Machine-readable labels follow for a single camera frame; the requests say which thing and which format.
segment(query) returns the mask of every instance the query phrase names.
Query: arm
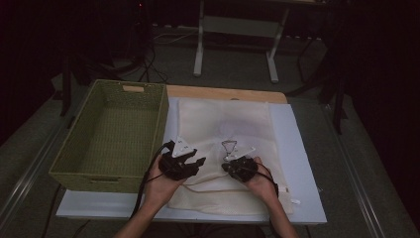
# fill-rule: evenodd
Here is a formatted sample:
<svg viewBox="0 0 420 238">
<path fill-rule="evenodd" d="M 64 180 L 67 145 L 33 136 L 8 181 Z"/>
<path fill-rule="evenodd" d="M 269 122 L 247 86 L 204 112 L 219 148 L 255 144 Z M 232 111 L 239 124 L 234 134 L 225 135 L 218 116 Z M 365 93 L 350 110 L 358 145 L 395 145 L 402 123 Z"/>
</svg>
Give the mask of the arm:
<svg viewBox="0 0 420 238">
<path fill-rule="evenodd" d="M 262 160 L 259 157 L 254 158 L 254 161 L 262 164 Z M 259 172 L 269 176 L 269 172 L 262 166 L 259 166 Z M 268 179 L 255 175 L 251 180 L 247 181 L 245 185 L 265 204 L 268 209 L 272 226 L 280 237 L 298 237 L 284 212 L 283 206 L 275 194 L 274 186 Z"/>
<path fill-rule="evenodd" d="M 157 157 L 152 166 L 149 179 L 153 179 L 162 174 L 158 168 L 161 155 Z M 115 235 L 118 237 L 141 237 L 146 231 L 152 219 L 158 211 L 169 202 L 176 189 L 185 182 L 183 180 L 172 180 L 166 176 L 161 176 L 149 181 L 146 184 L 145 201 L 136 215 Z"/>
</svg>

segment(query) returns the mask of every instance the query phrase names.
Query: white sheet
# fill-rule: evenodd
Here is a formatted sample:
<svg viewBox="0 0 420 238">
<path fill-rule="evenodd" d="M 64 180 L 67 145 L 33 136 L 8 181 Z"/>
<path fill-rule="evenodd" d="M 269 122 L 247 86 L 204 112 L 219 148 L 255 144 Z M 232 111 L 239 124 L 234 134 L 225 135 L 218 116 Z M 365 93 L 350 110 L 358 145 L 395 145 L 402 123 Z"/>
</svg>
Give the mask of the white sheet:
<svg viewBox="0 0 420 238">
<path fill-rule="evenodd" d="M 279 200 L 292 213 L 290 194 L 281 170 L 268 103 L 209 99 L 179 100 L 178 135 L 198 150 L 191 160 L 207 160 L 195 177 L 189 178 L 168 206 L 221 215 L 265 214 L 264 205 L 240 182 L 221 168 L 226 151 L 222 142 L 253 146 L 250 156 L 260 156 L 271 170 L 280 190 Z"/>
</svg>

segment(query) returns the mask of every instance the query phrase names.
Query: gray floor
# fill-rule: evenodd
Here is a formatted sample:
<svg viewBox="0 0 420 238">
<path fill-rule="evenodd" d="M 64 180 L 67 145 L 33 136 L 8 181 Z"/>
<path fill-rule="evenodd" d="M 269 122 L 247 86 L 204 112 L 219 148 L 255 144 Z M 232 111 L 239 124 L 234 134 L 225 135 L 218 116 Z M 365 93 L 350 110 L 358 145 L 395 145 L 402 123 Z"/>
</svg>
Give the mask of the gray floor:
<svg viewBox="0 0 420 238">
<path fill-rule="evenodd" d="M 202 76 L 192 75 L 195 60 L 195 35 L 170 44 L 156 47 L 154 66 L 165 73 L 170 84 L 240 88 L 285 92 L 302 85 L 296 68 L 296 57 L 303 42 L 284 39 L 275 57 L 281 82 L 269 81 L 263 48 L 268 40 L 253 42 L 254 46 L 240 46 L 250 39 L 230 38 L 229 45 L 220 44 L 223 36 L 206 36 Z M 159 38 L 170 42 L 174 38 Z M 302 64 L 308 76 L 325 53 L 322 43 L 316 42 L 307 52 Z M 124 76 L 136 80 L 142 69 Z M 160 81 L 151 71 L 151 81 Z M 74 94 L 82 95 L 86 88 L 77 87 Z M 365 128 L 355 112 L 352 99 L 346 97 L 344 109 L 348 119 L 342 121 L 343 135 L 338 136 L 331 126 L 331 110 L 319 105 L 315 88 L 288 98 L 292 105 L 303 143 L 308 154 L 314 178 L 320 188 L 321 200 L 328 223 L 306 227 L 296 226 L 301 237 L 419 237 L 419 234 L 401 204 L 380 162 Z M 49 100 L 39 111 L 0 148 L 0 202 L 5 203 L 13 187 L 31 161 L 64 119 L 59 118 L 60 102 Z M 41 237 L 48 219 L 58 183 L 48 176 L 48 169 L 59 144 L 65 137 L 63 130 L 56 138 L 32 189 L 22 202 L 4 237 Z M 349 160 L 356 169 L 356 182 L 364 189 L 377 216 L 381 232 L 374 235 L 363 214 L 354 186 L 355 174 L 349 173 Z M 54 209 L 58 206 L 63 188 L 57 194 Z M 84 220 L 52 217 L 47 237 L 69 237 Z M 125 223 L 122 220 L 91 221 L 79 237 L 111 237 Z"/>
</svg>

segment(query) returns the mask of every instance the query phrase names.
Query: green wicker basket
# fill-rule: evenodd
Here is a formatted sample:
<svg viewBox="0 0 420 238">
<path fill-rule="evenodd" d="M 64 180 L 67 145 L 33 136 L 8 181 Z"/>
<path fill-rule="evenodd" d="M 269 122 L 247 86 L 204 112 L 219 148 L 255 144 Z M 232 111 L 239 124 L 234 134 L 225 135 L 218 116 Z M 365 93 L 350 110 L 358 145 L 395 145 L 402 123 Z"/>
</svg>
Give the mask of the green wicker basket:
<svg viewBox="0 0 420 238">
<path fill-rule="evenodd" d="M 163 84 L 96 80 L 50 175 L 71 190 L 137 192 L 167 110 Z"/>
</svg>

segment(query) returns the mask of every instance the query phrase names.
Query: dark background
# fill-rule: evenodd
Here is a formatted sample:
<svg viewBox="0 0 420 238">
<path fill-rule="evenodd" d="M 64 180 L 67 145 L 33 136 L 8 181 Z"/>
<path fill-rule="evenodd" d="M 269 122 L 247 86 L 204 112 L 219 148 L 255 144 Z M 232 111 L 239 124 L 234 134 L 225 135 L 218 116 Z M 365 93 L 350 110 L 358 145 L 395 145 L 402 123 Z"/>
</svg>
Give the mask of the dark background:
<svg viewBox="0 0 420 238">
<path fill-rule="evenodd" d="M 137 4 L 131 0 L 1 0 L 0 145 L 53 95 L 50 79 L 61 72 L 68 49 L 108 64 L 112 56 L 145 53 L 147 49 L 133 44 L 147 32 L 143 26 L 136 30 Z M 346 92 L 420 229 L 419 1 L 355 1 L 353 5 L 358 9 L 346 19 L 340 18 L 341 13 L 329 15 L 330 24 L 343 21 L 344 25 L 333 44 L 331 38 L 323 40 L 337 61 L 332 69 L 344 72 Z M 197 25 L 196 0 L 155 0 L 149 7 L 159 26 Z M 213 4 L 210 11 L 218 14 L 221 9 Z M 293 9 L 284 33 L 313 34 L 310 24 L 317 14 Z"/>
</svg>

